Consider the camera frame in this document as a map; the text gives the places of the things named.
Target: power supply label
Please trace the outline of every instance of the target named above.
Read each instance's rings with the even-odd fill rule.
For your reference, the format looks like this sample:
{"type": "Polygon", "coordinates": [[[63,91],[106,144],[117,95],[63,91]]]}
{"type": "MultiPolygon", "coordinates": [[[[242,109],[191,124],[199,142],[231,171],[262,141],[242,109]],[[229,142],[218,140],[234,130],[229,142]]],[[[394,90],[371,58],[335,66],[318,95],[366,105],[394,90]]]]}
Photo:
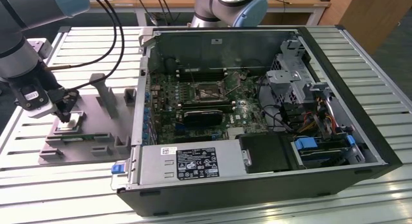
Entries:
{"type": "Polygon", "coordinates": [[[215,148],[177,151],[178,179],[191,180],[219,177],[215,148]]]}

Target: table leg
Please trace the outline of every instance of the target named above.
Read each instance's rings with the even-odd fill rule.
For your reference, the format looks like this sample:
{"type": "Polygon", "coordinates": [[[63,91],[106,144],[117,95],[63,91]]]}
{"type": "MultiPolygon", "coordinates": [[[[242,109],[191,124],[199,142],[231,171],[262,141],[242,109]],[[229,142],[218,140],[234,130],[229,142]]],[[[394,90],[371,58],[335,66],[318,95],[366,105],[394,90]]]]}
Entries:
{"type": "Polygon", "coordinates": [[[146,13],[145,9],[137,8],[135,14],[137,14],[137,17],[138,17],[138,25],[142,26],[142,27],[149,26],[147,13],[146,13]]]}
{"type": "Polygon", "coordinates": [[[313,12],[307,25],[318,25],[326,8],[317,8],[313,12]]]}

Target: blue latch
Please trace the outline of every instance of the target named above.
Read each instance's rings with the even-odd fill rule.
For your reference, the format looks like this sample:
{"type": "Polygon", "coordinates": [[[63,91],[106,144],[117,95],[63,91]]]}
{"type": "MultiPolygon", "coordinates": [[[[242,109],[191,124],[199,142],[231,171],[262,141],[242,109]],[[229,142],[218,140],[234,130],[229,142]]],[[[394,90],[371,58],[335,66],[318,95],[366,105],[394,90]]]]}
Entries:
{"type": "Polygon", "coordinates": [[[295,141],[297,149],[309,149],[309,148],[318,148],[318,143],[315,138],[307,137],[307,138],[301,138],[295,141]]]}
{"type": "Polygon", "coordinates": [[[113,174],[125,173],[125,164],[113,166],[113,174]]]}
{"type": "Polygon", "coordinates": [[[354,146],[357,144],[354,136],[349,135],[347,140],[349,140],[351,146],[354,146]]]}

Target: white sticker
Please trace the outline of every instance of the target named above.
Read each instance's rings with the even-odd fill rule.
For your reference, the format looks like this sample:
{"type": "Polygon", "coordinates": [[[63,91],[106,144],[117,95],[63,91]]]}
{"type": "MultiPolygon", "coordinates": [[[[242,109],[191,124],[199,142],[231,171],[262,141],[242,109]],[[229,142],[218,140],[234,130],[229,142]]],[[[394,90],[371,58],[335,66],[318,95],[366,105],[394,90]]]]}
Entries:
{"type": "Polygon", "coordinates": [[[223,39],[213,39],[213,44],[222,44],[223,42],[223,39]]]}
{"type": "Polygon", "coordinates": [[[161,154],[162,155],[177,155],[177,151],[178,151],[177,147],[162,148],[161,149],[161,154]]]}
{"type": "Polygon", "coordinates": [[[39,98],[39,92],[34,91],[33,93],[29,93],[27,95],[25,95],[25,98],[30,101],[34,100],[37,98],[39,98]]]}

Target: computer component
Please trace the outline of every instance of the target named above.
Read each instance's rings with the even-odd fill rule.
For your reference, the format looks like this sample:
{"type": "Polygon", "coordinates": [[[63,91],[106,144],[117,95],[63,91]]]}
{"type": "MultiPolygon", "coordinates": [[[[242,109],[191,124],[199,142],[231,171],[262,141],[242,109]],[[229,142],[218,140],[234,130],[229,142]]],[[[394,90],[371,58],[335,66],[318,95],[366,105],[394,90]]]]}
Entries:
{"type": "Polygon", "coordinates": [[[117,191],[139,215],[337,194],[402,165],[306,28],[143,33],[117,191]]]}

